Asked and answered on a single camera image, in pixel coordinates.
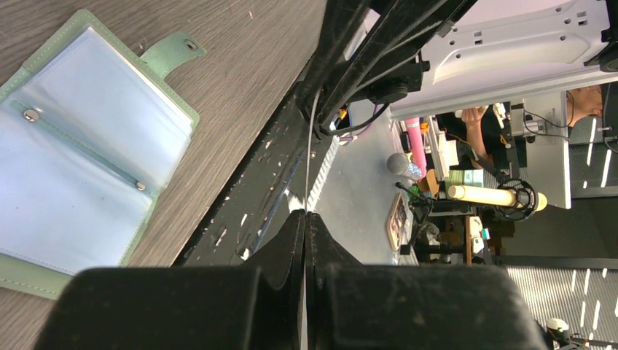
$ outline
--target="person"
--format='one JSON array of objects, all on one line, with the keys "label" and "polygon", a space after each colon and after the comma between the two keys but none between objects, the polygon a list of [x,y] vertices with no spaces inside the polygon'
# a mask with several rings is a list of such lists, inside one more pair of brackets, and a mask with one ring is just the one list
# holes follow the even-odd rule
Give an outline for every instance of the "person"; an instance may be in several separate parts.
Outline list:
[{"label": "person", "polygon": [[[593,85],[567,92],[567,121],[568,134],[580,120],[589,117],[601,117],[603,113],[603,97],[601,86]],[[506,148],[501,142],[501,129],[493,113],[493,108],[477,107],[465,109],[461,118],[455,117],[455,113],[437,115],[438,126],[446,130],[448,139],[460,139],[468,142],[474,152],[498,169],[508,169],[509,161],[506,157]],[[515,137],[517,159],[520,167],[526,166],[525,139]],[[457,169],[482,168],[472,159],[465,157],[460,160]]]}]

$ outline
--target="white wire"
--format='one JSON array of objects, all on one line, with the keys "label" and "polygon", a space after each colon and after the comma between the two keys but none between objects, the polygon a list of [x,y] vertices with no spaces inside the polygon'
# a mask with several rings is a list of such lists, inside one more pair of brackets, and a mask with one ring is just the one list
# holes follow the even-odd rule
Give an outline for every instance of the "white wire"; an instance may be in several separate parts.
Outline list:
[{"label": "white wire", "polygon": [[309,137],[307,141],[307,173],[305,174],[305,212],[308,212],[309,201],[309,163],[311,162],[311,139],[313,138],[313,120],[316,118],[316,108],[318,107],[318,99],[320,98],[320,90],[316,93],[311,107],[311,118],[309,119]]}]

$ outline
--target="wood grain surface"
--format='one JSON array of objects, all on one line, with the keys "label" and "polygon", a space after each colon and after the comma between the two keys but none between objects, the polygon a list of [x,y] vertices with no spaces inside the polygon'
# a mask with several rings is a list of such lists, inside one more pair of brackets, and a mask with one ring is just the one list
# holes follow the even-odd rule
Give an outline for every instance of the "wood grain surface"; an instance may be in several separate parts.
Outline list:
[{"label": "wood grain surface", "polygon": [[[136,54],[176,31],[208,53],[167,83],[201,122],[131,265],[169,265],[315,48],[325,0],[1,0],[0,84],[78,9]],[[49,300],[0,288],[0,349],[32,347]]]}]

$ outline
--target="green binder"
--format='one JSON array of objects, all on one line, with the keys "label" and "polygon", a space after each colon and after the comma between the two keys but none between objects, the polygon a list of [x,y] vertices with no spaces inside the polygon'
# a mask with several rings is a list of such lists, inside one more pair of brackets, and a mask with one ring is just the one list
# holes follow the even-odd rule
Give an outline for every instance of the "green binder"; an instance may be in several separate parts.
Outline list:
[{"label": "green binder", "polygon": [[179,32],[138,57],[80,10],[0,87],[0,287],[127,263],[199,121],[164,79],[205,53]]}]

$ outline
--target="pink bottle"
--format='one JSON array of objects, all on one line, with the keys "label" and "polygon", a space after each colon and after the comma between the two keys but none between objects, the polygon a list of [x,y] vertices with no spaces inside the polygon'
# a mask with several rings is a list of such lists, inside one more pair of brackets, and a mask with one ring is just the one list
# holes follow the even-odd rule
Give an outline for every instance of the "pink bottle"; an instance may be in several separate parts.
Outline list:
[{"label": "pink bottle", "polygon": [[414,164],[421,170],[421,178],[427,175],[427,159],[425,159],[425,147],[421,135],[421,119],[412,118],[405,121],[407,137],[410,139],[410,149],[414,156]]}]

